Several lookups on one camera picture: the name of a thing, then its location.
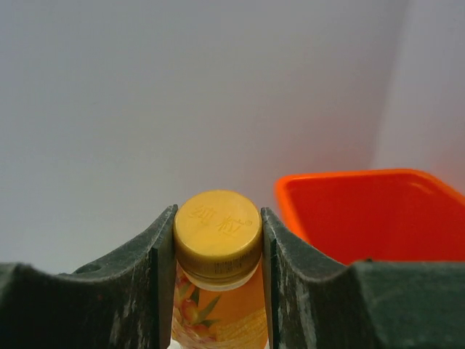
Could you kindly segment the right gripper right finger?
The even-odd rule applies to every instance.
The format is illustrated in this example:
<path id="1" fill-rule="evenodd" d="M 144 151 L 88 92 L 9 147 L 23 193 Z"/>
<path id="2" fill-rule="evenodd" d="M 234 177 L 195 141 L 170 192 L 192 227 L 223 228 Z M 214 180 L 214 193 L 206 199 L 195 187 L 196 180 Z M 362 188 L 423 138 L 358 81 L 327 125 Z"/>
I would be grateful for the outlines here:
<path id="1" fill-rule="evenodd" d="M 271 348 L 462 348 L 464 264 L 343 265 L 262 208 Z"/>

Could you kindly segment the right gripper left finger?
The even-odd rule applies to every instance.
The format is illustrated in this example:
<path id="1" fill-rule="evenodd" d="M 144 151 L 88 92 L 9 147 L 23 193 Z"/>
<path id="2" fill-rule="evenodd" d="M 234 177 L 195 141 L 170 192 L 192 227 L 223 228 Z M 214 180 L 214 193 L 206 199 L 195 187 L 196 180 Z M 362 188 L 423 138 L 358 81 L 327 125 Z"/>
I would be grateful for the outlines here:
<path id="1" fill-rule="evenodd" d="M 72 273 L 1 264 L 3 348 L 167 348 L 177 262 L 167 207 L 142 233 Z"/>

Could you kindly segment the orange juice bottle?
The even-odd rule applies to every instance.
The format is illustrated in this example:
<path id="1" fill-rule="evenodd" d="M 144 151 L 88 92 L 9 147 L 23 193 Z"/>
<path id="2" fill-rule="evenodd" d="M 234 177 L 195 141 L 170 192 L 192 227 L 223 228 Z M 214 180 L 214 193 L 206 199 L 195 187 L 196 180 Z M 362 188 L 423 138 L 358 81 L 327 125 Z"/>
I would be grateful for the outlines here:
<path id="1" fill-rule="evenodd" d="M 231 190 L 188 199 L 174 218 L 171 336 L 181 348 L 265 348 L 262 219 Z"/>

